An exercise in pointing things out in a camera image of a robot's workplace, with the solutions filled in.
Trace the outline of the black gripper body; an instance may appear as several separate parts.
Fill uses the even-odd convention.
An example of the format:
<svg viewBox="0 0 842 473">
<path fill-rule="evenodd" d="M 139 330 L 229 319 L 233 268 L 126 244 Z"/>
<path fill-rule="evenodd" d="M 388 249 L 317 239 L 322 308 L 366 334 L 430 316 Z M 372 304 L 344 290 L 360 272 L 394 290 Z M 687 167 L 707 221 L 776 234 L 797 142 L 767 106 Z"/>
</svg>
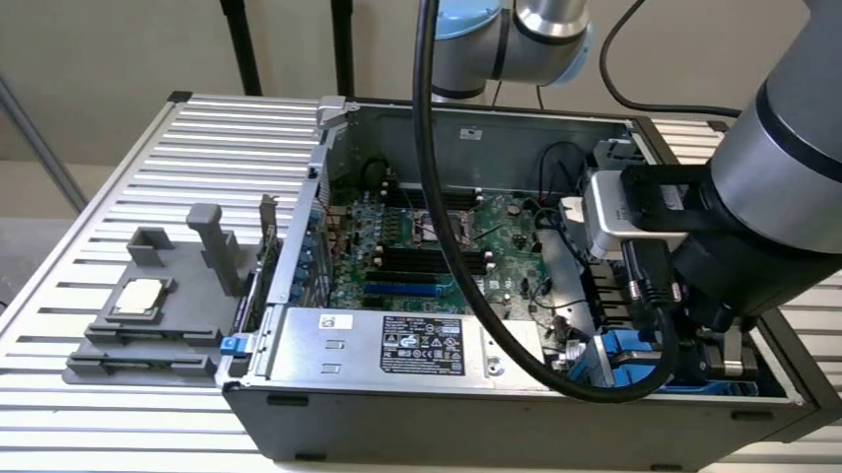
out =
<svg viewBox="0 0 842 473">
<path fill-rule="evenodd" d="M 707 296 L 687 282 L 679 281 L 681 300 L 675 309 L 679 336 L 679 383 L 701 385 L 713 381 L 748 383 L 760 372 L 756 345 L 731 308 Z"/>
</svg>

